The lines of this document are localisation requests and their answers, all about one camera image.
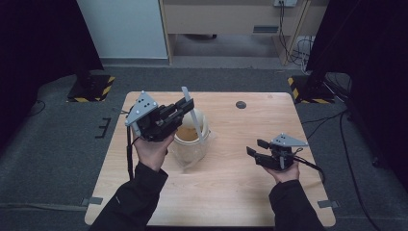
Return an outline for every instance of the black sleeve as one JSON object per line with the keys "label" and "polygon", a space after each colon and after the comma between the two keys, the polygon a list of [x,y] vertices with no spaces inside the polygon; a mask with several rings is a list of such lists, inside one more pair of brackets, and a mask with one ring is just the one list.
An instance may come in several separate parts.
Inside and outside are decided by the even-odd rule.
{"label": "black sleeve", "polygon": [[278,183],[270,192],[276,231],[324,230],[298,180]]}
{"label": "black sleeve", "polygon": [[135,168],[135,179],[116,191],[90,230],[144,230],[159,201],[167,174],[142,163]]}

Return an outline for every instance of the cabinet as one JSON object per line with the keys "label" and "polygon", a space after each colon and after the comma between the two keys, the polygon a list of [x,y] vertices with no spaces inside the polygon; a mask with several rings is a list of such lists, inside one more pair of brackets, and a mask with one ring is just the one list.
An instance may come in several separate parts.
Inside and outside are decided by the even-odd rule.
{"label": "cabinet", "polygon": [[273,37],[282,64],[286,64],[279,35],[285,36],[286,48],[292,53],[298,36],[316,34],[327,2],[298,0],[295,7],[282,11],[270,0],[160,0],[170,62],[178,34],[266,34]]}

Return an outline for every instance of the black carpet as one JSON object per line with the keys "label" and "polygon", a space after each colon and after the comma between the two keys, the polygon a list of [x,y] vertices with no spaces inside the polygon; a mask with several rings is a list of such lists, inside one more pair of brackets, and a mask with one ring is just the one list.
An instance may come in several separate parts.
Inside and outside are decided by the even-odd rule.
{"label": "black carpet", "polygon": [[[100,168],[116,126],[119,110],[129,91],[271,91],[291,92],[287,79],[296,70],[184,69],[109,67],[115,78],[104,102],[67,103],[75,82],[67,76],[43,86],[42,102],[33,106],[9,145],[0,155],[0,203],[54,204],[81,209],[82,198],[93,192]],[[335,104],[297,104],[302,122],[334,116],[345,109]],[[105,138],[104,118],[110,118]],[[304,131],[317,164],[326,174],[329,199],[340,203],[334,209],[337,223],[328,230],[374,230],[354,190],[341,136],[340,117],[305,123]],[[343,118],[344,138],[361,198],[381,230],[408,227],[408,196],[394,174],[371,165],[372,156],[352,121]],[[0,230],[87,230],[85,211],[55,211],[36,208],[0,209]],[[149,230],[196,230],[151,227]],[[199,230],[241,230],[208,228]]]}

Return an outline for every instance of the black strap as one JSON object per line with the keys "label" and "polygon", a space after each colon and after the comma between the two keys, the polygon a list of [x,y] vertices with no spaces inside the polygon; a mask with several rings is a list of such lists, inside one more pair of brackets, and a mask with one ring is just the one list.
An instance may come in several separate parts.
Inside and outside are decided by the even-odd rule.
{"label": "black strap", "polygon": [[126,153],[127,153],[127,162],[128,162],[128,172],[129,172],[129,179],[133,180],[133,158],[132,158],[132,142],[131,142],[131,131],[130,126],[127,127],[127,146],[126,146]]}
{"label": "black strap", "polygon": [[326,180],[326,177],[324,176],[324,172],[323,172],[323,169],[321,169],[321,167],[318,167],[318,166],[316,166],[316,165],[314,165],[314,164],[312,164],[312,163],[310,163],[310,162],[306,161],[305,159],[303,159],[301,157],[298,157],[298,156],[293,156],[293,159],[300,162],[300,163],[302,163],[302,164],[305,164],[308,167],[311,167],[311,168],[317,170],[319,172],[319,174],[320,174],[321,182],[324,184],[324,181]]}

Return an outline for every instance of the black cable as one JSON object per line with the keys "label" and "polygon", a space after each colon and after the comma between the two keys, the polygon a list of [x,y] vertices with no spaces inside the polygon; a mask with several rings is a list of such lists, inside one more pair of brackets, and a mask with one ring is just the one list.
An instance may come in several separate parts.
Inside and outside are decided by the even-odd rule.
{"label": "black cable", "polygon": [[332,118],[335,118],[335,117],[337,117],[337,116],[340,116],[341,114],[345,113],[346,111],[348,111],[348,110],[344,110],[344,111],[342,111],[341,113],[332,115],[332,116],[330,116],[330,117],[324,117],[324,118],[319,118],[319,119],[316,119],[316,120],[310,120],[310,121],[302,122],[301,124],[306,124],[306,123],[311,123],[311,122],[319,122],[319,121],[322,121],[322,120],[323,120],[323,122],[322,122],[321,124],[319,124],[317,128],[315,128],[315,130],[312,132],[312,134],[310,134],[310,135],[307,137],[307,140],[310,139],[310,138],[317,132],[317,130],[319,129],[319,127],[320,127],[321,125],[323,125],[325,122],[327,122],[329,119],[332,119]]}
{"label": "black cable", "polygon": [[312,43],[314,43],[313,37],[309,36],[309,54],[312,53]]}
{"label": "black cable", "polygon": [[133,145],[139,138],[140,138],[140,137],[136,137],[136,138],[133,140],[132,145]]}
{"label": "black cable", "polygon": [[347,89],[342,87],[342,85],[339,83],[337,79],[337,75],[335,74],[335,80],[334,82],[330,77],[329,74],[327,73],[326,76],[324,77],[324,84],[330,88],[333,93],[338,96],[342,101],[346,101],[350,95],[349,89],[351,85],[351,78],[348,79],[347,83]]}
{"label": "black cable", "polygon": [[133,175],[133,157],[132,157],[132,142],[131,142],[131,130],[130,126],[126,129],[127,133],[127,146],[126,146],[126,154],[127,154],[127,163],[128,163],[128,173],[129,173],[129,180],[134,179]]}
{"label": "black cable", "polygon": [[295,50],[295,49],[293,50],[293,51],[296,52],[297,54],[296,54],[296,55],[294,55],[294,54],[291,55],[292,57],[294,57],[294,60],[295,60],[295,61],[297,61],[298,59],[302,59],[301,56],[310,57],[310,51],[309,51],[309,54],[300,51],[300,45],[299,45],[299,43],[302,42],[302,41],[309,41],[309,44],[310,44],[310,45],[311,45],[312,42],[313,42],[312,40],[309,40],[309,39],[306,39],[306,38],[301,39],[301,40],[299,40],[299,41],[297,42],[297,50]]}
{"label": "black cable", "polygon": [[45,102],[38,99],[38,100],[37,100],[37,103],[42,103],[42,108],[41,108],[38,112],[36,112],[36,113],[27,115],[27,117],[38,115],[38,114],[40,114],[42,111],[44,111],[44,109],[45,109]]}
{"label": "black cable", "polygon": [[286,40],[285,40],[285,36],[283,34],[283,19],[285,16],[285,2],[284,1],[279,1],[279,5],[280,5],[280,17],[279,17],[279,27],[280,27],[280,31],[279,31],[279,41],[281,42],[281,45],[283,46],[283,48],[285,49],[285,56],[286,56],[286,60],[294,63],[296,65],[301,65],[301,64],[297,64],[296,60],[294,60],[292,58],[292,55],[289,55],[290,52],[288,50],[288,48],[286,47]]}
{"label": "black cable", "polygon": [[[306,52],[300,52],[300,42],[302,42],[302,41],[309,41],[309,53],[306,53]],[[313,40],[311,40],[311,39],[309,39],[309,38],[303,38],[303,39],[301,39],[301,40],[299,40],[298,42],[297,42],[297,50],[294,50],[295,52],[297,52],[298,54],[301,54],[301,55],[304,55],[304,56],[310,56],[310,53],[311,53],[311,51],[312,51],[312,43],[313,43],[314,41]]]}
{"label": "black cable", "polygon": [[357,186],[357,182],[356,182],[356,179],[355,179],[355,176],[354,176],[354,170],[351,167],[351,162],[350,162],[350,157],[349,157],[349,154],[348,154],[347,144],[346,144],[345,138],[344,138],[344,132],[343,132],[343,116],[344,116],[344,114],[345,114],[345,112],[343,112],[342,115],[340,116],[340,132],[341,132],[341,135],[342,135],[342,141],[343,141],[345,156],[347,158],[348,169],[350,170],[350,173],[351,173],[351,179],[353,181],[354,190],[356,191],[358,201],[359,201],[360,206],[361,206],[364,214],[366,215],[367,219],[372,224],[372,226],[375,228],[375,230],[381,231],[381,229],[371,219],[371,217],[370,217],[370,215],[369,215],[369,213],[368,213],[368,211],[366,209],[366,206],[364,205],[363,200],[361,198],[360,190],[359,190],[359,188]]}
{"label": "black cable", "polygon": [[115,107],[112,108],[112,111],[114,111],[114,112],[120,112],[121,115],[129,114],[129,112],[126,112],[126,111],[124,111],[124,110],[121,110],[121,109],[115,108]]}
{"label": "black cable", "polygon": [[324,184],[324,182],[326,181],[326,176],[324,175],[324,171],[323,171],[323,169],[321,167],[319,167],[317,165],[314,165],[314,164],[312,164],[312,163],[310,163],[310,162],[306,161],[305,159],[303,159],[301,157],[298,157],[298,156],[293,156],[293,159],[300,162],[300,163],[302,163],[302,164],[304,164],[304,165],[306,165],[306,166],[308,166],[308,167],[311,167],[311,168],[317,170],[319,172],[319,174],[320,174],[321,183]]}

